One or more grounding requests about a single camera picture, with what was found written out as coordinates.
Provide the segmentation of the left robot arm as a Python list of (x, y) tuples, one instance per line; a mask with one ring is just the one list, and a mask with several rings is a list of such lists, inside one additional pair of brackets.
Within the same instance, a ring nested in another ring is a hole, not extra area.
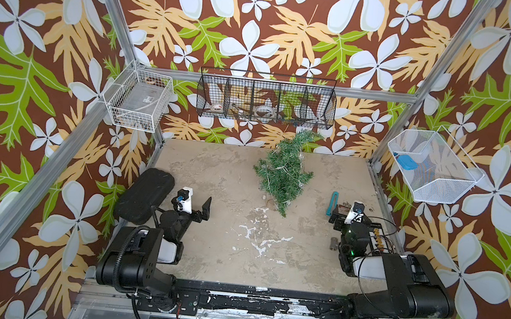
[(184, 251), (182, 238), (193, 222), (210, 218), (212, 198), (201, 210), (187, 208), (188, 192), (181, 190), (172, 199), (172, 210), (153, 208), (155, 226), (124, 227), (112, 241), (96, 267), (98, 284), (110, 286), (136, 302), (147, 298), (153, 308), (163, 312), (176, 307), (176, 277), (157, 268), (158, 264), (174, 265)]

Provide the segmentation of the small green christmas tree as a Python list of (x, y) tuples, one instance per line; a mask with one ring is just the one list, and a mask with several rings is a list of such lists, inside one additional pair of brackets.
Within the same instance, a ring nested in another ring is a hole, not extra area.
[(266, 157), (254, 165), (260, 187), (272, 196), (280, 215), (285, 218), (287, 209), (302, 194), (303, 188), (314, 173), (303, 169), (303, 149), (321, 139), (318, 133), (302, 131), (291, 139), (282, 140)]

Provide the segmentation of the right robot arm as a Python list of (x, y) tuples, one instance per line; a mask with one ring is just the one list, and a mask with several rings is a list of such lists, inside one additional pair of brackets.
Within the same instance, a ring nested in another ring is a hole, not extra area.
[(327, 211), (340, 233), (336, 248), (342, 271), (357, 279), (360, 292), (347, 295), (328, 312), (340, 319), (447, 319), (455, 302), (423, 255), (400, 255), (361, 203), (336, 205)]

